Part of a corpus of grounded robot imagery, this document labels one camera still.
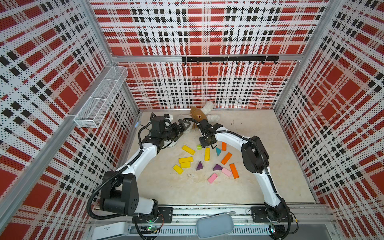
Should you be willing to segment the teal triangle block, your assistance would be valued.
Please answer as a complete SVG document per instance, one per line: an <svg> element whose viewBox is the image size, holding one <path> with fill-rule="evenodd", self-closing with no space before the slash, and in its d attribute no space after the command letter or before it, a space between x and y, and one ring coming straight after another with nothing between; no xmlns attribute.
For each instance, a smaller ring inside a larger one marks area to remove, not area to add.
<svg viewBox="0 0 384 240"><path fill-rule="evenodd" d="M216 150L217 156L219 156L221 154L221 152L222 152L222 150L220 148L215 148L215 150Z"/></svg>

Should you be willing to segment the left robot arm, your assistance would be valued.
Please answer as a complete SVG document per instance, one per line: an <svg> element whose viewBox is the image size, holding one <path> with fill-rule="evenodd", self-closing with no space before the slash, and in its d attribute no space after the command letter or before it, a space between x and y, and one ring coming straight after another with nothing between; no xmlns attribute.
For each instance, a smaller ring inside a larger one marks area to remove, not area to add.
<svg viewBox="0 0 384 240"><path fill-rule="evenodd" d="M149 122L138 131L136 153L115 171L106 172L92 192L86 206L88 215L95 220L127 216L155 222L160 214L158 202L140 197L137 180L149 162L162 149L176 143L190 126L191 122L185 120L173 123L169 114L152 113Z"/></svg>

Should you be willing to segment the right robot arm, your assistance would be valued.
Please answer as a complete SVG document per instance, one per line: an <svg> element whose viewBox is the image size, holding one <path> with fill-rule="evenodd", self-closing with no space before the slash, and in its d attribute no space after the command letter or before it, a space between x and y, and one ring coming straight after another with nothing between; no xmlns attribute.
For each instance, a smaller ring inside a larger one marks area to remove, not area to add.
<svg viewBox="0 0 384 240"><path fill-rule="evenodd" d="M218 141L229 144L242 154L243 165L255 175L264 196L265 215L269 222L293 222L291 211L285 200L280 196L270 173L269 155L257 136L246 137L228 130L221 124L211 125L207 120L198 122L192 118L179 121L189 127L197 125L201 137L199 141L203 148L210 147Z"/></svg>

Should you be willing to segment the white alarm clock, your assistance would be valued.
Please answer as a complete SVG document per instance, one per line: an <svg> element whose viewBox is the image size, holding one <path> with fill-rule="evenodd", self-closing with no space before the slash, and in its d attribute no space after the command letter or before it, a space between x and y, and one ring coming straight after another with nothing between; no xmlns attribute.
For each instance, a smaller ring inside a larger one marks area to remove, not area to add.
<svg viewBox="0 0 384 240"><path fill-rule="evenodd" d="M172 148L172 147L174 147L176 144L177 144L177 141L166 140L165 143L164 143L164 146L162 147L162 150L163 150L163 149L166 149L166 148Z"/></svg>

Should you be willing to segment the white teddy bear brown shirt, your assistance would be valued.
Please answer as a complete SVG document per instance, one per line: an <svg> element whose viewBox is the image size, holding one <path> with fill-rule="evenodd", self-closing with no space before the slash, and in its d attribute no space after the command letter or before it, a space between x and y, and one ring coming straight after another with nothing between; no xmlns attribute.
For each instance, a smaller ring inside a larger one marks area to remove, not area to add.
<svg viewBox="0 0 384 240"><path fill-rule="evenodd" d="M206 102L202 107L198 107L196 104L191 105L190 112L188 114L178 115L177 120L185 118L192 118L198 122L207 120L210 124L219 123L221 116L218 114L212 114L214 109L214 103L211 101Z"/></svg>

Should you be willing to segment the yellow upright long block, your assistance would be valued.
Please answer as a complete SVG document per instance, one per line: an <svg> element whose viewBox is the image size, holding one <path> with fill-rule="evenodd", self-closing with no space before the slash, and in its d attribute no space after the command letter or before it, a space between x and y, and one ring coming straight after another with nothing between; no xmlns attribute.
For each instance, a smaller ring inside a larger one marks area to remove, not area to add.
<svg viewBox="0 0 384 240"><path fill-rule="evenodd" d="M205 157L204 160L208 162L210 160L210 148L205 148Z"/></svg>

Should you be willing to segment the orange block top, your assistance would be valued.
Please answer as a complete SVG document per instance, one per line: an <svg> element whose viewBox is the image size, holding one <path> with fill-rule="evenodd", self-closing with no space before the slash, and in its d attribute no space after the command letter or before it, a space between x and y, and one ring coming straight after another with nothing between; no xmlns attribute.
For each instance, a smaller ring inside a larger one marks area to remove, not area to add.
<svg viewBox="0 0 384 240"><path fill-rule="evenodd" d="M221 148L222 151L226 151L227 150L227 144L225 142L222 142L222 148Z"/></svg>

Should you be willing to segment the orange block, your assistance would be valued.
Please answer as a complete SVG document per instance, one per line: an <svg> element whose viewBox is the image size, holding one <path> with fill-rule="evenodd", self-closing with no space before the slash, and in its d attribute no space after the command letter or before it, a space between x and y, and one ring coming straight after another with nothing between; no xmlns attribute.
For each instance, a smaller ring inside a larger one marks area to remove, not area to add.
<svg viewBox="0 0 384 240"><path fill-rule="evenodd" d="M226 165L228 161L231 159L233 155L231 153L227 153L224 158L221 160L222 165Z"/></svg>
<svg viewBox="0 0 384 240"><path fill-rule="evenodd" d="M222 148L221 148L222 151L226 151L227 150L227 144L225 142L222 142Z"/></svg>
<svg viewBox="0 0 384 240"><path fill-rule="evenodd" d="M238 170L237 170L235 164L230 164L230 168L231 168L231 172L232 172L234 179L238 179L239 173L238 173Z"/></svg>

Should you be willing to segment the yellow long block upper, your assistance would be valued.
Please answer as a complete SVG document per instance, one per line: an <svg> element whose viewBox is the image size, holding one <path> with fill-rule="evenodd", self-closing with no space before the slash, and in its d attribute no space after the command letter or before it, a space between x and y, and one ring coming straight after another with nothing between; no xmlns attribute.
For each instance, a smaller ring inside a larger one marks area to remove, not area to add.
<svg viewBox="0 0 384 240"><path fill-rule="evenodd" d="M182 150L184 150L185 152L187 152L188 154L190 154L190 155L192 155L192 156L196 153L195 150L193 150L192 148L190 148L190 147L188 147L188 146L186 146L186 145L184 145L184 146L182 147Z"/></svg>

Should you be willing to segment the yellow long block middle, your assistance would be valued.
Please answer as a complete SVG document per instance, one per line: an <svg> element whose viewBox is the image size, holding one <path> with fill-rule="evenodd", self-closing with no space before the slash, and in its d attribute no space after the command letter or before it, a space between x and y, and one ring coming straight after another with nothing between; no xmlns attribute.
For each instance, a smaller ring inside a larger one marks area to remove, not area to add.
<svg viewBox="0 0 384 240"><path fill-rule="evenodd" d="M193 161L194 161L193 157L185 157L185 158L180 158L179 159L179 163L180 164L181 163L191 163Z"/></svg>

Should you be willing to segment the orange block middle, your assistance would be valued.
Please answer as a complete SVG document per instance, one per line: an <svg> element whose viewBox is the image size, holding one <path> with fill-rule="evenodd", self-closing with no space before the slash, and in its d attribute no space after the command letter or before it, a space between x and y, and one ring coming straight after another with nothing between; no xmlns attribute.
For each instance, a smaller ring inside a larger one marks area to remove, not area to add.
<svg viewBox="0 0 384 240"><path fill-rule="evenodd" d="M224 158L221 160L222 165L226 165L228 161L231 159L233 155L231 153L227 153Z"/></svg>

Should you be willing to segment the yellow short block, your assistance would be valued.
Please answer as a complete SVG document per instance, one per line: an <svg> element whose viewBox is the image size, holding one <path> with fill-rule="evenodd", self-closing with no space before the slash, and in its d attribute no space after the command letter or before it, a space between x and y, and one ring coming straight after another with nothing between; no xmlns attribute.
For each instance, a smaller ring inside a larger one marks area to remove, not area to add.
<svg viewBox="0 0 384 240"><path fill-rule="evenodd" d="M180 163L180 167L182 169L190 168L191 167L191 162Z"/></svg>

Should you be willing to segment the purple triangle block left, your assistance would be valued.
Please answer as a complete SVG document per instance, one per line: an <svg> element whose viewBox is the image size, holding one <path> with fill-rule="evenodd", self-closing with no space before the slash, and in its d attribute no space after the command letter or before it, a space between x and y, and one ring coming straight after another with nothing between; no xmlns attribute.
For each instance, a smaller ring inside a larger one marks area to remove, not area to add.
<svg viewBox="0 0 384 240"><path fill-rule="evenodd" d="M203 164L202 162L199 162L196 170L198 171L198 170L201 170L202 168L203 168Z"/></svg>

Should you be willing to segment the purple triangle block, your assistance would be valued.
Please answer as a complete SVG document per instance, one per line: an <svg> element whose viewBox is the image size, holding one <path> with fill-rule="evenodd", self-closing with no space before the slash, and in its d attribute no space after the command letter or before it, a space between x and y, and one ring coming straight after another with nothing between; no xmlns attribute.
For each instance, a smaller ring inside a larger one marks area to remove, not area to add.
<svg viewBox="0 0 384 240"><path fill-rule="evenodd" d="M214 166L214 168L213 168L213 171L220 171L220 170L222 170L222 169L223 169L222 166L220 166L219 164L216 164L216 165Z"/></svg>
<svg viewBox="0 0 384 240"><path fill-rule="evenodd" d="M198 170L201 170L202 168L203 168L203 164L202 162L199 162L196 170L198 171Z"/></svg>

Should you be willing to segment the yellow small block left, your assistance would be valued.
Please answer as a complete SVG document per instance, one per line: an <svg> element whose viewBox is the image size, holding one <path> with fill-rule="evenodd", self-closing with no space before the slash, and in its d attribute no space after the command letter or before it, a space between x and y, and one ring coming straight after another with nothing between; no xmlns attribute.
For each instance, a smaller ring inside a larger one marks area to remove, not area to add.
<svg viewBox="0 0 384 240"><path fill-rule="evenodd" d="M181 175L184 170L179 166L179 165L174 165L173 169L179 174Z"/></svg>

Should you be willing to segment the purple triangle block right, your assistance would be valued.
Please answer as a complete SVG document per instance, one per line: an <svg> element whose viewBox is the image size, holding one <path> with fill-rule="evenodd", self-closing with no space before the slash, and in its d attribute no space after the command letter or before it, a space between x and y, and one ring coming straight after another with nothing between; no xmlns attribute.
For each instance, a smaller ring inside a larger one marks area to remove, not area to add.
<svg viewBox="0 0 384 240"><path fill-rule="evenodd" d="M223 169L222 166L220 166L219 164L216 164L216 165L214 166L214 168L213 168L213 171L220 171L220 170L222 170L222 169Z"/></svg>

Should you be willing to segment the pink block right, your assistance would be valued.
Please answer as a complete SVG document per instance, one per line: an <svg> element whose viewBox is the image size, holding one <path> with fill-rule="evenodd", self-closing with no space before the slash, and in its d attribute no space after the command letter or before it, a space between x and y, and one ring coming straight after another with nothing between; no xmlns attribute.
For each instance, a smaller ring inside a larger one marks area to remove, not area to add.
<svg viewBox="0 0 384 240"><path fill-rule="evenodd" d="M232 173L230 170L226 169L226 168L222 168L222 169L221 169L221 172L222 172L224 175L226 175L227 177L232 177L232 176L233 176L233 173Z"/></svg>

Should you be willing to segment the pink block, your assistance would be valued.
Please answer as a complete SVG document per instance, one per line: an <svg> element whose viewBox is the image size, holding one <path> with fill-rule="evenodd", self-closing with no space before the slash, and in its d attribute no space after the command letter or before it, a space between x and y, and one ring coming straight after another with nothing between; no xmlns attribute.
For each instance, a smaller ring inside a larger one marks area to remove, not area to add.
<svg viewBox="0 0 384 240"><path fill-rule="evenodd" d="M216 173L213 173L209 178L208 182L212 184L216 179L218 178L218 175Z"/></svg>
<svg viewBox="0 0 384 240"><path fill-rule="evenodd" d="M232 176L233 176L233 173L232 173L230 170L226 169L226 168L222 168L222 169L221 169L221 172L222 172L224 175L226 175L227 177L232 177Z"/></svg>

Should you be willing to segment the pink block lower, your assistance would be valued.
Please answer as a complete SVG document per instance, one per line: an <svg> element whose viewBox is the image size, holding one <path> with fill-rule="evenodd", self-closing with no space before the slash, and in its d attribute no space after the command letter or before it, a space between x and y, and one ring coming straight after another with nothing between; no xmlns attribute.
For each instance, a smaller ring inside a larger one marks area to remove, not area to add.
<svg viewBox="0 0 384 240"><path fill-rule="evenodd" d="M208 182L212 184L216 179L218 178L218 175L216 173L213 173L209 178Z"/></svg>

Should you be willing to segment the orange block lower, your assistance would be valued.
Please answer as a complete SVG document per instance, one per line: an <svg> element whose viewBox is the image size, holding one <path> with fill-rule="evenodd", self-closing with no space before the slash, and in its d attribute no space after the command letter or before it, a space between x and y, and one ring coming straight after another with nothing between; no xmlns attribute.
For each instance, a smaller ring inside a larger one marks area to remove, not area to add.
<svg viewBox="0 0 384 240"><path fill-rule="evenodd" d="M234 179L238 179L239 173L238 173L238 170L237 170L235 164L230 164L230 168L231 168L231 172L232 172Z"/></svg>

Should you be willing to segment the grey pouch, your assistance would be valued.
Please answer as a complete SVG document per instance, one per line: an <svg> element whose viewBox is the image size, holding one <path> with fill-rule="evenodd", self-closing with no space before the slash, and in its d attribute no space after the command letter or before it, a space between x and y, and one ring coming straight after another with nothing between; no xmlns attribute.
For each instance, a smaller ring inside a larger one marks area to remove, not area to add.
<svg viewBox="0 0 384 240"><path fill-rule="evenodd" d="M197 236L201 240L229 235L234 228L234 222L229 213L207 216L196 222Z"/></svg>

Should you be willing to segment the white box device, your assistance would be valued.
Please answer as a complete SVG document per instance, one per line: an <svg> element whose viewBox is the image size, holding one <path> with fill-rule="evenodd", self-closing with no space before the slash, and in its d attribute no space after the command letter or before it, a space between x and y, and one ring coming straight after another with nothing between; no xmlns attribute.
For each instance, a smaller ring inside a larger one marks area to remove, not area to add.
<svg viewBox="0 0 384 240"><path fill-rule="evenodd" d="M114 224L96 227L92 234L92 240L109 240L129 233L129 224L126 222L118 222Z"/></svg>

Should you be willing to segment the black hook rail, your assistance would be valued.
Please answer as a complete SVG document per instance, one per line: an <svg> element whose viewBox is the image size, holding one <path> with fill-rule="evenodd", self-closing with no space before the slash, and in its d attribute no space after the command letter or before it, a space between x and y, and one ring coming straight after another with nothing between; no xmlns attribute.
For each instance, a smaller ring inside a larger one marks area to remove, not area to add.
<svg viewBox="0 0 384 240"><path fill-rule="evenodd" d="M229 56L229 57L182 57L183 63L202 63L202 62L277 62L280 59L279 56Z"/></svg>

